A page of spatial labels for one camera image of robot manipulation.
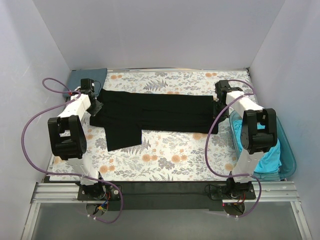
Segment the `black t-shirt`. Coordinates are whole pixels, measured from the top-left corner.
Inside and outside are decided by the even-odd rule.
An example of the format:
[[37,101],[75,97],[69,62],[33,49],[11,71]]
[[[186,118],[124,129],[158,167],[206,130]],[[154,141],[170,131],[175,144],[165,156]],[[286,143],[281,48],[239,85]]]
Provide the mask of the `black t-shirt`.
[[101,90],[102,109],[91,116],[91,126],[104,128],[108,151],[142,143],[142,131],[211,132],[224,106],[211,95],[151,94]]

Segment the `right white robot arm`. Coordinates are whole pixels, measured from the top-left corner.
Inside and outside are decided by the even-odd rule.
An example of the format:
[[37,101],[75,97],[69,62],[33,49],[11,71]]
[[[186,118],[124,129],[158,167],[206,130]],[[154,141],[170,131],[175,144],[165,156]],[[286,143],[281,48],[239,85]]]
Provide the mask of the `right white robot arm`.
[[214,122],[227,117],[232,107],[241,117],[240,143],[242,151],[236,166],[226,180],[226,192],[234,196],[249,192],[253,173],[265,153],[275,147],[277,137],[277,116],[272,108],[264,108],[252,101],[239,87],[231,87],[229,80],[215,83],[217,101],[214,108]]

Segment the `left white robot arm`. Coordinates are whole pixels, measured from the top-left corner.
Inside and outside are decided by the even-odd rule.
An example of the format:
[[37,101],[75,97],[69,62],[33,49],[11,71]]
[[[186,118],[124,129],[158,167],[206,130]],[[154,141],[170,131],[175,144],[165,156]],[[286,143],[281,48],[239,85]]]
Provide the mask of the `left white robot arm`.
[[72,167],[74,173],[80,174],[82,192],[95,199],[105,193],[105,188],[98,181],[100,173],[93,167],[92,159],[86,155],[87,140],[82,126],[85,113],[95,116],[103,104],[95,97],[95,83],[90,78],[80,80],[80,97],[71,96],[61,114],[48,120],[48,132],[51,150],[54,156]]

